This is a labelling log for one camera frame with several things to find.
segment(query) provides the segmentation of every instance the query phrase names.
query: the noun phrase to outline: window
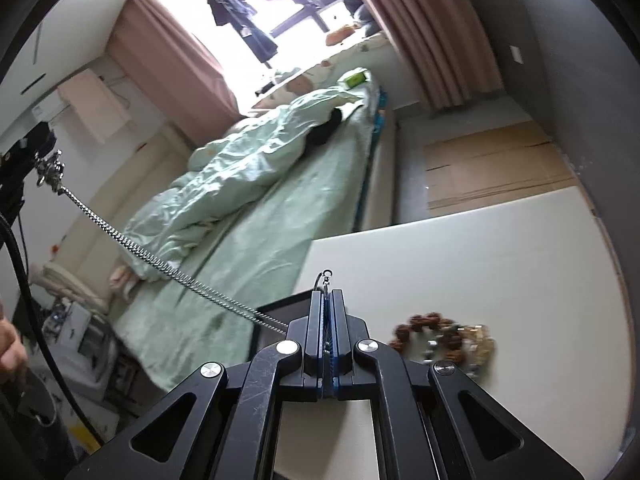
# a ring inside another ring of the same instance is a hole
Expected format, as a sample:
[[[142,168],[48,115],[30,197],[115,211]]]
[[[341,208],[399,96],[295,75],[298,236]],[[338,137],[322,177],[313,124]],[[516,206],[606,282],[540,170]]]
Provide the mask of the window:
[[[352,21],[341,0],[319,0],[321,9],[292,0],[246,0],[257,11],[254,23],[278,44],[278,53],[261,64],[231,25],[216,26],[205,0],[160,1],[223,66],[241,110],[256,101],[255,91],[268,81],[272,69],[287,71],[317,62],[327,52],[325,34]]]

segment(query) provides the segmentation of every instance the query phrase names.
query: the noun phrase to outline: towel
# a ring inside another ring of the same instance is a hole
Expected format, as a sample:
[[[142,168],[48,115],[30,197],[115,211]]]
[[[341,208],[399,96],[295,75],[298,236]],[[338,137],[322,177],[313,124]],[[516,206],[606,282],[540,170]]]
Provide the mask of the towel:
[[[101,144],[131,120],[127,109],[90,68],[67,79],[58,91]]]

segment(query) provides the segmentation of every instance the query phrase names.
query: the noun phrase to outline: bracelet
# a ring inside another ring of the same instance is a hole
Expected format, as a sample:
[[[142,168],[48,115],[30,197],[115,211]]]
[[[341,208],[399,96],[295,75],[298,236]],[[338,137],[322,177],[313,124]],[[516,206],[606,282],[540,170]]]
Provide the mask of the bracelet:
[[[489,337],[489,329],[485,325],[460,325],[437,312],[411,316],[407,324],[396,326],[396,339],[388,345],[402,354],[411,333],[422,333],[425,329],[428,330],[429,339],[423,364],[433,363],[436,357],[448,359],[476,380],[494,354],[495,341]]]

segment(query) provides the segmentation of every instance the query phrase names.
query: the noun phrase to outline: silver screw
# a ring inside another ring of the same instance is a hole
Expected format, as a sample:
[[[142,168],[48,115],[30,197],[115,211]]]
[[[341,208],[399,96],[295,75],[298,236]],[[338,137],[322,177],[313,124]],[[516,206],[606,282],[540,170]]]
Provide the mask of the silver screw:
[[[222,372],[222,366],[218,363],[207,363],[200,368],[200,374],[207,379],[217,377]]]
[[[433,365],[433,369],[440,375],[451,375],[456,371],[456,365],[453,361],[438,361]]]
[[[276,350],[284,355],[295,354],[298,351],[298,343],[291,339],[285,339],[276,345]]]
[[[373,339],[363,339],[358,343],[358,348],[361,352],[375,352],[378,349],[378,343]]]

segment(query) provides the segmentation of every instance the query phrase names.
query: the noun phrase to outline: black cable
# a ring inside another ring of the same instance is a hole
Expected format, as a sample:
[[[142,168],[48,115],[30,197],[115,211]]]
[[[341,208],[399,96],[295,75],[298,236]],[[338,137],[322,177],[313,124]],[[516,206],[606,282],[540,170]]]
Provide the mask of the black cable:
[[[18,227],[20,228],[20,240],[22,241],[22,252],[24,253],[24,268],[27,270],[27,277],[29,277],[29,255],[27,254],[27,243],[24,241],[24,231],[22,230],[22,217],[20,213],[18,213]]]
[[[103,446],[104,440],[102,439],[100,434],[95,431],[95,428],[92,426],[91,422],[89,422],[89,419],[82,411],[82,408],[78,406],[74,394],[71,393],[71,390],[66,385],[65,379],[60,373],[60,369],[53,359],[53,355],[51,355],[49,347],[47,346],[47,342],[42,335],[42,330],[40,329],[40,325],[38,324],[38,319],[36,316],[36,309],[33,306],[33,298],[31,297],[31,289],[29,288],[27,275],[24,272],[24,267],[22,266],[22,257],[20,256],[20,250],[18,249],[18,242],[15,239],[14,233],[11,231],[11,226],[6,221],[6,218],[4,218],[4,215],[2,215],[2,213],[0,213],[0,237],[2,237],[2,239],[4,240],[6,248],[9,251],[11,263],[14,266],[15,277],[18,280],[20,293],[22,294],[25,310],[27,311],[27,318],[29,319],[29,324],[31,325],[31,329],[33,330],[33,333],[36,337],[36,341],[38,343],[38,346],[40,347],[40,351],[42,352],[44,360],[47,362],[53,378],[58,383],[58,386],[60,386],[60,389],[65,395],[66,400],[68,400],[69,405],[71,405],[71,408],[76,412],[76,415],[87,428],[89,433],[91,433],[96,442],[100,446]]]

